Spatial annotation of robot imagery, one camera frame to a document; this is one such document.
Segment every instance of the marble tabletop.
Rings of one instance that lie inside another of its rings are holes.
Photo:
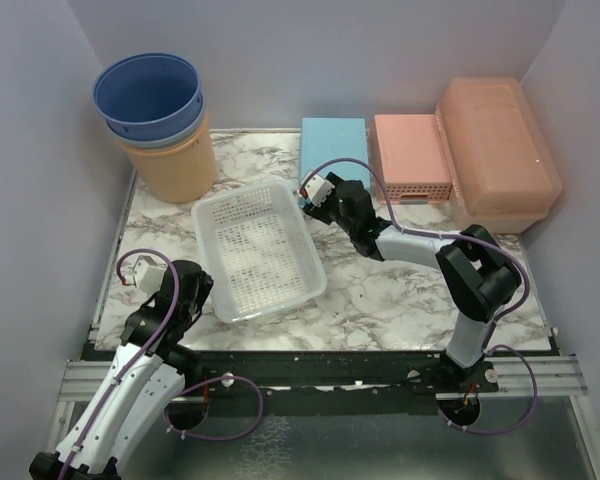
[[[213,141],[219,175],[207,195],[254,182],[297,178],[297,133],[215,133]],[[200,261],[191,206],[191,203],[160,202],[138,180],[119,251],[148,247],[173,260]],[[378,211],[387,218],[386,207]],[[448,205],[399,206],[396,214],[405,226],[456,228]],[[207,304],[204,315],[181,343],[198,350],[445,347],[453,332],[457,310],[440,272],[405,262],[377,262],[361,257],[339,227],[309,218],[306,221],[327,273],[328,286],[323,295],[292,311],[233,324],[220,322],[213,314],[213,307]],[[497,240],[524,260],[516,236],[499,236]],[[127,316],[146,299],[143,292],[123,287],[113,277],[100,318],[98,350],[117,347]],[[492,344],[547,350],[550,348],[547,335],[538,301],[532,294],[520,309],[499,322]]]

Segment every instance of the white plastic basket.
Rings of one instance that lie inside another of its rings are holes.
[[[327,288],[327,276],[289,184],[236,188],[191,209],[211,299],[224,322],[297,307]]]

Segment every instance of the orange plastic lid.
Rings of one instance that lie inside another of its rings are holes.
[[[454,79],[436,113],[467,213],[548,213],[562,183],[517,80]]]

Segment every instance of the white wall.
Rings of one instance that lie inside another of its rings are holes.
[[[457,75],[522,78],[564,0],[69,0],[105,64],[199,68],[214,127],[432,111]]]
[[[129,178],[90,105],[100,68],[65,1],[0,1],[0,479],[46,443]]]
[[[564,194],[526,236],[547,316],[577,352],[600,423],[600,0],[568,0],[525,77]]]

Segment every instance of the pink box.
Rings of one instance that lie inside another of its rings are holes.
[[[444,203],[451,174],[435,115],[376,115],[371,131],[371,162],[384,180],[392,204]],[[375,185],[376,198],[385,203]]]
[[[514,78],[456,78],[436,110],[459,228],[521,233],[547,216],[562,183]]]

